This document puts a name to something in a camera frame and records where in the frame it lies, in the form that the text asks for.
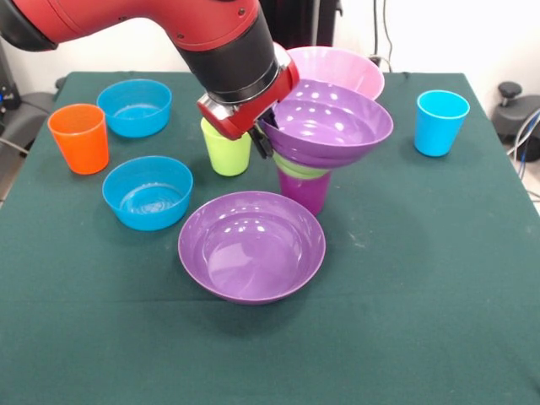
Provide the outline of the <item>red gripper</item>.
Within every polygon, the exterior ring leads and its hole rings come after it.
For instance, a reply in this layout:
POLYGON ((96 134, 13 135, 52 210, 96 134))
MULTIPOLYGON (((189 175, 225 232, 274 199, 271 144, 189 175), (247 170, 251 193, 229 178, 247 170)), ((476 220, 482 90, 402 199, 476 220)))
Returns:
POLYGON ((276 77, 255 96, 226 104, 206 93, 197 101, 203 117, 224 137, 236 140, 248 132, 263 159, 273 157, 273 146, 267 134, 256 124, 257 120, 262 117, 263 125, 278 129, 271 107, 287 97, 300 81, 298 68, 287 51, 277 42, 273 43, 273 51, 278 68, 276 77))

